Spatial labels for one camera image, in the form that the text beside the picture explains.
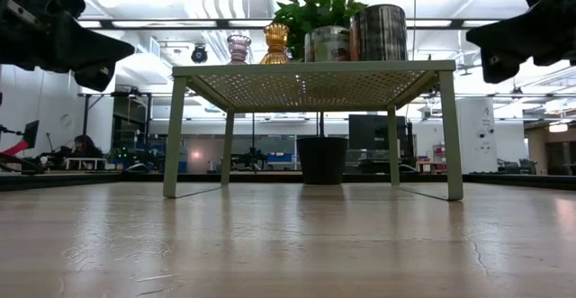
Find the fluorescent light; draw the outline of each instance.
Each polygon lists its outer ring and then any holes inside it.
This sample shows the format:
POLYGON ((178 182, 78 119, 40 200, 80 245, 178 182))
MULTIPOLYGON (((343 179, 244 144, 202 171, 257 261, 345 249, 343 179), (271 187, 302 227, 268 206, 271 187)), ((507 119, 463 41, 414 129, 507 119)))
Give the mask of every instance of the fluorescent light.
POLYGON ((262 19, 262 20, 230 20, 230 27, 266 27, 268 24, 272 23, 272 20, 262 19))
POLYGON ((463 27, 481 27, 487 24, 497 23, 497 21, 483 21, 483 20, 466 20, 463 27))
POLYGON ((215 28, 216 22, 211 20, 186 20, 186 21, 120 21, 114 20, 112 24, 118 28, 215 28))
POLYGON ((80 26, 82 26, 82 28, 87 28, 87 29, 102 28, 102 25, 98 21, 82 20, 82 21, 79 21, 78 23, 80 23, 80 26))
MULTIPOLYGON (((447 27, 450 23, 450 20, 416 20, 417 27, 447 27)), ((414 21, 407 20, 406 25, 408 27, 413 27, 414 21)))
POLYGON ((568 125, 565 123, 551 124, 548 130, 550 132, 565 132, 568 130, 568 125))

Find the ceiling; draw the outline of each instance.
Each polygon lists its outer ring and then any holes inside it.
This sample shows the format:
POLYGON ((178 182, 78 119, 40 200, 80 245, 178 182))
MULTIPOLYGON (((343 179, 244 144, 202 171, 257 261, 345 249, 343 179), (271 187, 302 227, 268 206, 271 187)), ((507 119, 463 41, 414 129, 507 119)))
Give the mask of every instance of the ceiling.
MULTIPOLYGON (((522 14, 527 10, 524 0, 357 0, 369 5, 394 4, 404 9, 408 18, 468 18, 468 19, 504 19, 522 14)), ((87 8, 82 20, 114 19, 218 19, 218 18, 272 18, 276 2, 285 0, 86 0, 87 8)), ((233 33, 242 33, 252 39, 250 61, 257 63, 266 54, 267 46, 261 31, 186 31, 186 30, 142 30, 131 32, 132 37, 143 48, 149 47, 150 39, 159 43, 158 54, 161 61, 170 66, 193 65, 190 55, 194 45, 202 43, 208 50, 205 65, 224 64, 230 60, 226 38, 233 33)), ((408 49, 415 49, 416 59, 456 59, 461 64, 478 65, 475 55, 478 48, 465 40, 461 31, 418 30, 414 36, 409 31, 408 49)), ((171 81, 163 74, 146 72, 151 66, 142 64, 130 67, 125 75, 134 76, 143 70, 139 77, 120 78, 122 83, 139 81, 140 88, 150 86, 154 92, 169 92, 171 81)), ((456 93, 509 93, 514 86, 521 86, 523 92, 530 94, 549 94, 553 92, 575 93, 576 76, 566 62, 549 68, 537 68, 531 63, 522 66, 515 79, 499 85, 487 85, 482 81, 482 69, 471 68, 456 73, 456 93)), ((522 108, 535 108, 544 105, 550 99, 534 97, 513 104, 522 108)), ((499 100, 504 106, 511 105, 512 99, 499 100)))

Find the shelf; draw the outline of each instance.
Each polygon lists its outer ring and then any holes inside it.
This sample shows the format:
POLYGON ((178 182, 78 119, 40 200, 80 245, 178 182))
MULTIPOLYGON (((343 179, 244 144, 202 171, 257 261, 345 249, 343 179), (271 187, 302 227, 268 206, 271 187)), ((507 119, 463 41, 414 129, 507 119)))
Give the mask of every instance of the shelf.
POLYGON ((235 113, 385 111, 438 83, 452 60, 176 67, 198 95, 235 113))

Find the potted plant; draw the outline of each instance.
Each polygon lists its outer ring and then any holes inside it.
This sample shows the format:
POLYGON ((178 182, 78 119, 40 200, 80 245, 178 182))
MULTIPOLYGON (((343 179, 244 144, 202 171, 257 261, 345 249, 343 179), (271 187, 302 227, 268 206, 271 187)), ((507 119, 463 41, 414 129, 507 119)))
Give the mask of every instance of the potted plant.
POLYGON ((316 28, 337 25, 348 28, 350 18, 366 5, 356 0, 288 0, 289 4, 278 2, 280 9, 274 13, 274 23, 282 23, 290 28, 286 47, 293 59, 304 59, 304 39, 306 33, 316 28))

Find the metal canister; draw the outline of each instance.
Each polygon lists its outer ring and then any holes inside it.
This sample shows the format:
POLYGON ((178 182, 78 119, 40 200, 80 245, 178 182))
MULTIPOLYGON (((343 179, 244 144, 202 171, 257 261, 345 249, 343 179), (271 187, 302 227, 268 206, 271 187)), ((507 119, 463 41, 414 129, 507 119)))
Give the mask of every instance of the metal canister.
POLYGON ((406 60, 406 14, 396 5, 372 5, 350 24, 352 60, 406 60))
POLYGON ((350 31, 340 26, 317 28, 306 34, 304 61, 350 60, 350 31))

